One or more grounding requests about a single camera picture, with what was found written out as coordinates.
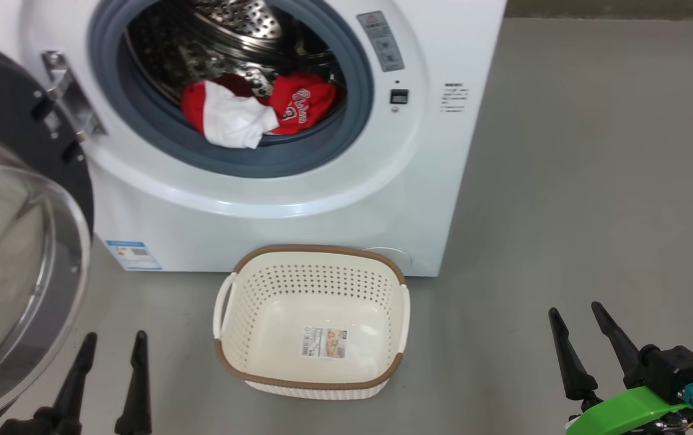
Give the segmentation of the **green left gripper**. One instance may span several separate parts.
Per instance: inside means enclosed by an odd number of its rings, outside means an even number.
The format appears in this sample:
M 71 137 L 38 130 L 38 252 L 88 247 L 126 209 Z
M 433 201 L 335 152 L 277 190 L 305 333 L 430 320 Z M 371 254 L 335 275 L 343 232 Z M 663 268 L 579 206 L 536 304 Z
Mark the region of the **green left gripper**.
M 93 366 L 97 334 L 86 334 L 68 370 L 53 408 L 39 408 L 32 418 L 7 419 L 0 435 L 81 435 L 86 376 Z M 131 353 L 132 376 L 123 412 L 115 424 L 116 435 L 151 435 L 150 370 L 147 334 L 140 330 Z

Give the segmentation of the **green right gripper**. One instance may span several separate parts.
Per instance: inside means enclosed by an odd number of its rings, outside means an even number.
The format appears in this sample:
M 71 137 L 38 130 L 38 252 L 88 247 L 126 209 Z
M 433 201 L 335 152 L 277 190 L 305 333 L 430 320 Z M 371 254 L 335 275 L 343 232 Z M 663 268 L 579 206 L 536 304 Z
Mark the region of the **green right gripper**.
M 670 404 L 643 386 L 639 372 L 639 350 L 624 330 L 614 321 L 606 308 L 598 302 L 590 303 L 601 333 L 609 339 L 624 373 L 625 387 L 638 387 L 623 391 L 609 400 L 584 411 L 566 426 L 566 435 L 625 435 L 625 433 L 657 421 L 668 413 L 676 413 L 690 406 L 684 401 Z M 569 339 L 569 330 L 557 308 L 549 309 L 549 322 L 562 387 L 567 399 L 580 402 L 598 402 L 595 390 L 598 383 L 589 375 Z

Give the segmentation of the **washing machine door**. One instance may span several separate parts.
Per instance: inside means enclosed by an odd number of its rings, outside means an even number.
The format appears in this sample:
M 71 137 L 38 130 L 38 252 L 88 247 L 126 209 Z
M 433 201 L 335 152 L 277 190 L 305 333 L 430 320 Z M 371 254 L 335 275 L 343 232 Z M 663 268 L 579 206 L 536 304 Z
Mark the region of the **washing machine door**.
M 70 113 L 0 52 L 0 418 L 45 371 L 74 321 L 93 218 Z

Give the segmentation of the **red and white shirt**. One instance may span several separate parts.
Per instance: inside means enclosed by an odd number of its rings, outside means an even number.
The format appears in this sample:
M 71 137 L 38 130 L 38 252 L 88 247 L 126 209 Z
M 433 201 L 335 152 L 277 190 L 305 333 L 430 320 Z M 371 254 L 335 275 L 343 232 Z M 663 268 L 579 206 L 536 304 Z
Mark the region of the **red and white shirt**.
M 297 135 L 323 121 L 343 99 L 334 83 L 296 71 L 275 80 L 271 95 L 259 97 L 249 80 L 236 74 L 189 83 L 181 112 L 211 144 L 256 149 L 266 135 Z

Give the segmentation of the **cream perforated basket brown rim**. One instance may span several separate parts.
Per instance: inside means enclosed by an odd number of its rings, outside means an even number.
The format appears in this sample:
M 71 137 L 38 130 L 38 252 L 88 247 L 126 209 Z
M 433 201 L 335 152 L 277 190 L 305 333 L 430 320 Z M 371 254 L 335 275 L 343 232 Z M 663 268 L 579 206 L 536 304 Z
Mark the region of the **cream perforated basket brown rim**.
M 349 401 L 376 396 L 410 332 L 406 279 L 389 259 L 338 246 L 277 245 L 242 258 L 219 288 L 216 357 L 264 393 Z M 305 327 L 349 331 L 345 359 L 305 358 Z

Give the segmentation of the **white front-load washing machine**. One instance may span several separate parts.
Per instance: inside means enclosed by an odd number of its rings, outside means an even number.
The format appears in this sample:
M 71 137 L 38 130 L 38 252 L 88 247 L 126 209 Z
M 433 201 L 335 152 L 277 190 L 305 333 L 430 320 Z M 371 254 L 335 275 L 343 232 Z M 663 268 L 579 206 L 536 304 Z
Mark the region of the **white front-load washing machine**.
M 88 42 L 102 0 L 0 0 L 0 52 L 45 88 L 40 52 L 65 53 L 106 135 L 82 143 L 92 233 L 142 242 L 167 272 L 227 272 L 267 245 L 384 246 L 438 275 L 507 0 L 326 0 L 374 79 L 367 124 L 346 151 L 292 176 L 209 172 L 150 146 L 107 100 Z M 404 69 L 383 72 L 357 15 L 382 11 Z M 390 110 L 390 91 L 410 91 Z

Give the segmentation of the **grey rubber door gasket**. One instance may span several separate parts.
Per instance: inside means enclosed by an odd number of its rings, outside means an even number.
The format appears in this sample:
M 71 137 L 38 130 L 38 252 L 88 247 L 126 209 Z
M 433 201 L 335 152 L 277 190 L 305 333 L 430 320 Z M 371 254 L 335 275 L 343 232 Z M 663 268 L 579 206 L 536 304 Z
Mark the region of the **grey rubber door gasket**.
M 264 138 L 258 150 L 208 145 L 137 71 L 126 47 L 126 26 L 158 0 L 102 0 L 93 14 L 89 54 L 95 77 L 117 115 L 150 146 L 173 159 L 222 175 L 292 176 L 341 155 L 357 140 L 373 107 L 374 79 L 364 47 L 326 0 L 266 1 L 309 25 L 341 66 L 348 90 L 346 104 L 323 126 L 291 138 Z

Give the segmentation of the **chrome door hinge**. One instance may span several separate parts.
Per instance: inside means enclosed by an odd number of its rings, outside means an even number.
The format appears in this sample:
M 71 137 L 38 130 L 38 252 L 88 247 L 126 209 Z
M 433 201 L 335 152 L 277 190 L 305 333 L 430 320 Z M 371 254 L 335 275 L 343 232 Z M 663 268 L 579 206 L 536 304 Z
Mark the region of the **chrome door hinge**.
M 65 53 L 59 50 L 40 52 L 49 77 L 47 87 L 51 101 L 63 111 L 80 143 L 106 135 L 105 127 L 77 80 Z

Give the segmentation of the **perforated steel washer drum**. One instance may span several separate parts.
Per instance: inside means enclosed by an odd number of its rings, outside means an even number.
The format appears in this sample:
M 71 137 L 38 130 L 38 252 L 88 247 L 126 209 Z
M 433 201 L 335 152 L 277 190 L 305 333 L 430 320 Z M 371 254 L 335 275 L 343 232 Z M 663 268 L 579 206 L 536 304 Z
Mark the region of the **perforated steel washer drum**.
M 214 113 L 183 99 L 203 80 L 255 97 L 277 115 L 294 109 L 294 85 L 314 86 L 305 106 L 315 119 L 300 127 L 280 120 L 273 136 L 300 134 L 346 104 L 333 51 L 309 25 L 266 0 L 158 0 L 131 19 L 123 41 L 137 71 L 199 131 Z

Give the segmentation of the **blue energy label sticker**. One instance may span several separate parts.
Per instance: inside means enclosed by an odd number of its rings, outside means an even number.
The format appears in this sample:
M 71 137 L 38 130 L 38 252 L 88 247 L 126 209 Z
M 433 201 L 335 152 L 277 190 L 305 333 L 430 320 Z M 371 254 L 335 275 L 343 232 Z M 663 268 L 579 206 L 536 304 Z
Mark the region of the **blue energy label sticker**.
M 126 271 L 162 271 L 160 263 L 142 242 L 106 240 L 106 248 Z

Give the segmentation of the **paper product label sticker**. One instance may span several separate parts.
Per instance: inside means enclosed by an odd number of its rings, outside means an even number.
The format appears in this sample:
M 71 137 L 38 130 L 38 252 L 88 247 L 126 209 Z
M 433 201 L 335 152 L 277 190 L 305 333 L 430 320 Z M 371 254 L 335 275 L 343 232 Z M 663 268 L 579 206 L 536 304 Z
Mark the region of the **paper product label sticker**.
M 300 355 L 305 358 L 345 359 L 349 331 L 331 327 L 305 327 Z

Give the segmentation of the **grey warning label plate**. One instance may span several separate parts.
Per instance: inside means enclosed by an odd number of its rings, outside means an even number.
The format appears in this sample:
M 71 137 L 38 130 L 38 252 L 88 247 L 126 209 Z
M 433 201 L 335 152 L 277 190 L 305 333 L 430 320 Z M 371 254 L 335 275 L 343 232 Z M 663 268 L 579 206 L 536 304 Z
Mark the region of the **grey warning label plate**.
M 383 72 L 402 71 L 401 50 L 382 11 L 358 14 L 357 20 L 372 44 Z

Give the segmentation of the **grey wall baseboard strip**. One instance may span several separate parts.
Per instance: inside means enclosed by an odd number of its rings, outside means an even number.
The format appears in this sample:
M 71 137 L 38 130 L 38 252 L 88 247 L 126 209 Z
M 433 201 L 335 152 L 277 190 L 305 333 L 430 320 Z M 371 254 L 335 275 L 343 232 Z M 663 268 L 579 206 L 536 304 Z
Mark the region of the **grey wall baseboard strip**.
M 693 0 L 507 0 L 507 18 L 693 21 Z

